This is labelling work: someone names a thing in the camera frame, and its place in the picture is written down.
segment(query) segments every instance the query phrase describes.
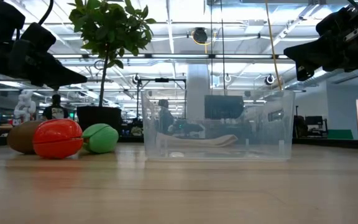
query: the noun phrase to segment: wooden tabletop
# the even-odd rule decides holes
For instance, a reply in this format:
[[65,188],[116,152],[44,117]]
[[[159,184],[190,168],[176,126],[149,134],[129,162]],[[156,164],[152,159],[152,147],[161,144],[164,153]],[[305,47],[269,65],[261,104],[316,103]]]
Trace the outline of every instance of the wooden tabletop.
[[153,162],[141,144],[65,160],[0,147],[0,223],[357,223],[358,150],[286,162]]

